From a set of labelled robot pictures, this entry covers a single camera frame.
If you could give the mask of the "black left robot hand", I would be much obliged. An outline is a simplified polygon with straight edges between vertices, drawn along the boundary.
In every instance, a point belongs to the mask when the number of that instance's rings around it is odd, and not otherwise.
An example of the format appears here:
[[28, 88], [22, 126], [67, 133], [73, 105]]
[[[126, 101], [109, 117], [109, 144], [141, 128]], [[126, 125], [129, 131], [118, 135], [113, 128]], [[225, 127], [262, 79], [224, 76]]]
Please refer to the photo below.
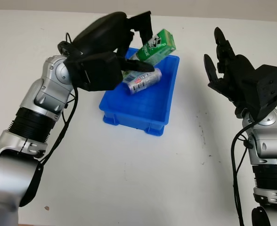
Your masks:
[[152, 72], [152, 65], [125, 58], [134, 32], [139, 32], [143, 44], [153, 37], [150, 11], [131, 18], [121, 11], [103, 16], [78, 34], [72, 45], [85, 56], [116, 51], [123, 71]]

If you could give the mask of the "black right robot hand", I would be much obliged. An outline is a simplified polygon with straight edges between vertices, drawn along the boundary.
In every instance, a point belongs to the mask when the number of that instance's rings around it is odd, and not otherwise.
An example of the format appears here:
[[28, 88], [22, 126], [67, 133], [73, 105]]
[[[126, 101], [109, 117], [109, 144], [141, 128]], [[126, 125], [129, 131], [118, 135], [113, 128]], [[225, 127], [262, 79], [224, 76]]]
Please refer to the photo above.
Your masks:
[[208, 86], [232, 102], [236, 107], [236, 117], [243, 118], [248, 107], [242, 81], [248, 73], [254, 71], [254, 67], [245, 56], [234, 53], [230, 42], [219, 27], [214, 30], [214, 38], [217, 45], [217, 65], [214, 65], [208, 54], [204, 54], [204, 67], [209, 79]]

